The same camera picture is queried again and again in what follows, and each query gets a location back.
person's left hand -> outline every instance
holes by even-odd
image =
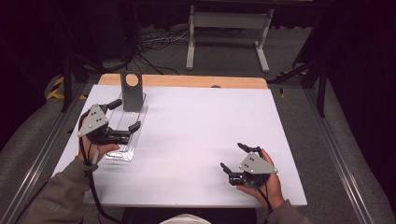
[[[88,139],[87,136],[82,136],[82,142],[84,144],[84,150],[85,150],[85,155],[87,155],[89,160],[92,160],[93,155],[95,154],[96,150],[99,148],[99,157],[98,161],[99,162],[107,152],[114,151],[119,149],[120,147],[116,144],[108,144],[104,146],[98,146],[96,144],[92,144],[90,139]],[[81,149],[78,151],[78,158],[82,161],[84,161],[84,157],[82,156]]]

white tabletop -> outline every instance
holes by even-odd
[[[94,86],[83,112],[118,99],[120,92],[120,86]],[[242,172],[238,165],[247,154],[237,146],[240,142],[265,148],[279,171],[284,197],[293,205],[306,205],[271,91],[145,87],[144,93],[148,112],[133,160],[103,159],[94,172],[101,204],[259,207],[228,183],[219,165]],[[76,127],[54,173],[77,153]],[[85,203],[93,203],[90,192]]]

person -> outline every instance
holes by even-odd
[[[97,146],[92,144],[86,137],[82,137],[82,142],[86,155],[90,159],[93,158],[95,151],[99,150],[98,161],[101,160],[107,152],[119,149],[118,145],[109,144],[105,146]],[[270,156],[262,149],[264,158],[274,164]],[[71,161],[64,170],[53,176],[47,186],[33,200],[29,206],[28,212],[22,221],[23,224],[30,223],[80,223],[83,216],[83,199],[85,192],[90,190],[88,177],[85,176],[82,162],[84,161],[81,151]],[[260,193],[246,186],[237,186],[246,194],[256,198],[260,204],[267,206],[265,200]],[[291,206],[289,200],[284,200],[279,178],[276,174],[271,174],[266,187],[262,187],[262,191],[266,192],[269,203],[274,211],[266,219],[269,223],[277,224],[309,224],[311,223],[307,217],[302,216],[294,207]],[[162,223],[209,223],[202,218],[183,214]]]

sleeve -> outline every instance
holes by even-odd
[[[35,198],[22,222],[79,223],[85,191],[90,189],[82,161],[77,157],[60,173],[53,176]]]
[[[274,224],[312,224],[307,217],[301,215],[295,207],[291,206],[289,200],[286,200],[274,210],[267,217],[267,220]]]

gray carpet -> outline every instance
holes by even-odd
[[[268,74],[261,71],[256,52],[252,47],[253,41],[256,40],[255,36],[258,35],[255,31],[245,30],[239,35],[226,35],[213,30],[202,31],[196,37],[192,71],[185,70],[188,46],[186,40],[180,39],[165,49],[150,50],[142,54],[152,64],[176,69],[180,74],[273,79],[279,72],[291,69],[290,65],[309,33],[309,29],[270,30],[264,45],[264,53],[271,70]],[[117,63],[119,62],[106,62],[105,66]],[[138,60],[131,62],[128,69],[135,71],[140,69],[146,74],[158,74],[156,70]],[[159,69],[165,74],[175,73],[172,70]],[[84,93],[88,94],[95,82],[97,77],[92,76]],[[295,85],[284,87],[285,97],[282,98],[278,88],[279,86],[271,86],[308,201],[308,206],[298,209],[314,223],[360,223],[329,154],[325,136],[314,116],[315,111],[309,106],[304,90]],[[32,192],[35,192],[51,175],[69,138],[68,131],[74,128],[84,102],[78,100],[71,110]],[[1,152],[0,214],[7,211],[19,185],[50,135],[56,119],[62,115],[60,113],[62,105],[62,100],[48,100],[23,123]],[[396,223],[388,199],[367,167],[330,85],[327,89],[325,114],[373,220],[375,223]],[[84,209],[85,223],[99,222],[98,212],[93,205],[86,205]],[[122,208],[106,208],[106,210],[110,215],[118,218],[121,218],[123,212]],[[265,209],[258,211],[258,223],[262,223]],[[101,221],[110,223],[102,217]]]

